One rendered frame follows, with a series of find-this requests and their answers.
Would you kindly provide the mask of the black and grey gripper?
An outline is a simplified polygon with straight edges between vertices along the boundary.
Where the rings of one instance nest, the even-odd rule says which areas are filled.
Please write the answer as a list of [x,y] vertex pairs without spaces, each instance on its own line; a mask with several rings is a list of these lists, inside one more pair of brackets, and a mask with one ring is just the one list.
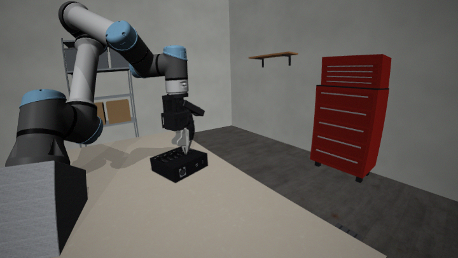
[[176,132],[172,144],[181,146],[184,153],[188,154],[195,133],[195,125],[191,111],[183,107],[184,97],[188,97],[188,93],[162,96],[163,113],[161,117],[162,128]]

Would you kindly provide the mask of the black lighting desk panel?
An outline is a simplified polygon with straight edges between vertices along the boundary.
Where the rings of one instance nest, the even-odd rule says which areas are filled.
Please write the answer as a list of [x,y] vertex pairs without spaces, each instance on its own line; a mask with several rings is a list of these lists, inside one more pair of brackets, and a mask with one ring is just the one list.
[[182,147],[150,158],[151,169],[175,183],[208,166],[207,153],[191,149],[188,154]]

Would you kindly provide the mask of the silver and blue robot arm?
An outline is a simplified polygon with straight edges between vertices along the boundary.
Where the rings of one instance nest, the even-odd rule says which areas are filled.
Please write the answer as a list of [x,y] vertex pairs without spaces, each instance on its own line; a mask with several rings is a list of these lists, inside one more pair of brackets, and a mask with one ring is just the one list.
[[70,165],[64,140],[91,144],[100,137],[103,122],[94,104],[95,82],[99,55],[108,47],[129,62],[133,77],[165,76],[166,93],[188,92],[188,80],[184,80],[188,79],[185,47],[166,46],[163,53],[154,55],[128,22],[113,22],[76,1],[62,4],[59,20],[76,38],[69,101],[56,90],[38,89],[24,94],[16,142],[5,167],[45,161]]

